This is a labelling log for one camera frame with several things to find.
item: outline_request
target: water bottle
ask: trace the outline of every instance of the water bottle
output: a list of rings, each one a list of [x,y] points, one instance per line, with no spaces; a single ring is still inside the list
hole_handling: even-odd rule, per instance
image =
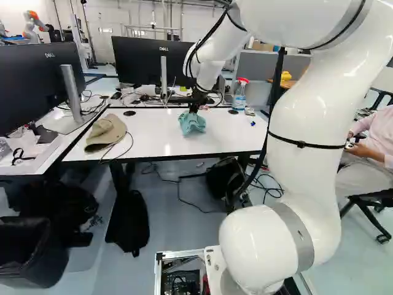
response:
[[[236,90],[235,96],[233,97],[232,109],[240,112],[244,111],[246,107],[246,85],[250,81],[246,78],[239,78],[238,82],[240,83],[240,87]]]

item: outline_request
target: person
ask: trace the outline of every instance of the person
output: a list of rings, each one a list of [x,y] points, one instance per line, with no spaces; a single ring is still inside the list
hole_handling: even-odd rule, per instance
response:
[[[368,136],[344,150],[336,178],[336,195],[369,194],[393,188],[393,105],[357,121],[348,139],[368,130]]]

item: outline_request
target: cardboard box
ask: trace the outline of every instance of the cardboard box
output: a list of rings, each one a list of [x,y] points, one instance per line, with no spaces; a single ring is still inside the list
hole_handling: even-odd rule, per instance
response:
[[[254,41],[254,43],[252,44],[252,49],[258,51],[273,51],[273,47],[274,45],[264,44],[260,41]]]

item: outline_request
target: backpack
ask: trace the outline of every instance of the backpack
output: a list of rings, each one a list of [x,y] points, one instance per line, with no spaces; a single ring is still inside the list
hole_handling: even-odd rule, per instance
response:
[[[91,233],[81,233],[80,226],[93,217],[98,202],[88,191],[61,181],[40,181],[24,188],[20,217],[48,218],[65,247],[88,246]]]
[[[214,199],[227,198],[233,203],[233,194],[246,181],[246,175],[234,157],[228,157],[206,170],[206,183]]]
[[[118,197],[113,209],[105,242],[117,244],[125,253],[139,256],[150,237],[149,215],[142,194],[131,191],[130,196]]]

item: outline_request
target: crumpled cloth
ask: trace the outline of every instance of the crumpled cloth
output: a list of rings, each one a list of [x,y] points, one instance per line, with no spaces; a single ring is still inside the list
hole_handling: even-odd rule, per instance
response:
[[[178,120],[184,136],[194,131],[205,132],[206,120],[194,112],[184,112]]]

